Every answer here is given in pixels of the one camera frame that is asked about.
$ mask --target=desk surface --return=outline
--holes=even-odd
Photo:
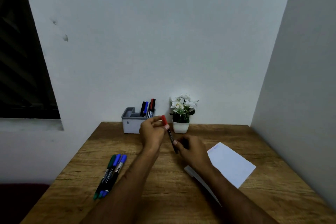
[[[240,190],[280,223],[336,223],[333,210],[249,126],[192,124],[188,132],[208,149],[222,142],[252,162],[256,169]],[[139,135],[124,134],[121,123],[102,122],[22,223],[78,223],[97,203],[92,197],[111,156],[127,154],[123,174],[140,150]],[[166,135],[138,223],[220,223],[219,205],[184,166]]]

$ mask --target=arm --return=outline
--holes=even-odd
[[[139,130],[143,149],[111,192],[82,220],[91,223],[131,223],[141,200],[146,179],[154,165],[169,125],[163,127],[161,116],[145,120]]]
[[[198,137],[184,135],[179,140],[175,140],[174,145],[182,158],[202,177],[221,205],[227,209],[226,214],[229,214],[233,223],[277,224],[271,216],[234,187],[212,165],[205,144]]]

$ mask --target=white flower pot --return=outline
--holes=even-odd
[[[189,128],[189,123],[173,122],[173,129],[175,133],[185,134]]]

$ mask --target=window sill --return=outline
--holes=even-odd
[[[61,120],[0,118],[0,131],[64,131]]]

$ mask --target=forearm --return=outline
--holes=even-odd
[[[83,219],[88,223],[131,223],[157,151],[142,150],[111,192]]]
[[[229,214],[233,223],[277,224],[263,209],[258,207],[240,190],[234,187],[215,167],[201,175]]]

